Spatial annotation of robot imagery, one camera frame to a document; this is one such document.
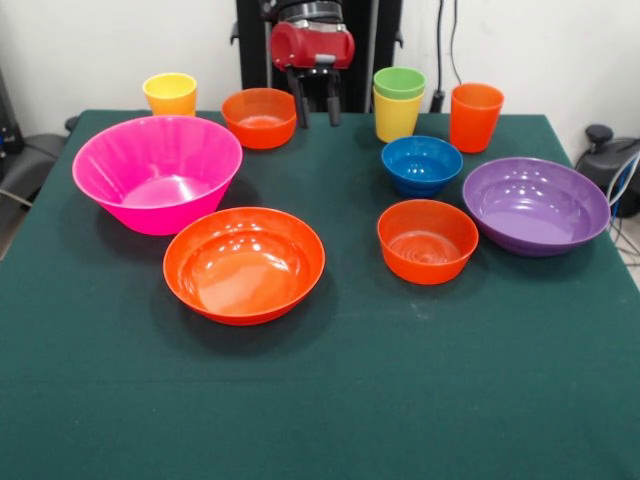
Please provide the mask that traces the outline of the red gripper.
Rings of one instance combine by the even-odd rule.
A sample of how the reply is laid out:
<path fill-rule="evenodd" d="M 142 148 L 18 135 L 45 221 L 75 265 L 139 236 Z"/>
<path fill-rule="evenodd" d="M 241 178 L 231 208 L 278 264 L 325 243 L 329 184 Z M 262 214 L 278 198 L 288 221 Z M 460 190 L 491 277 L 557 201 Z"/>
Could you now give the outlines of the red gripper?
<path fill-rule="evenodd" d="M 273 65 L 281 71 L 286 70 L 301 129 L 309 128 L 309 108 L 296 69 L 318 66 L 333 68 L 324 70 L 327 78 L 327 113 L 330 125 L 339 126 L 340 75 L 335 69 L 347 69 L 355 54 L 355 41 L 346 26 L 319 22 L 280 22 L 271 31 L 270 46 Z"/>

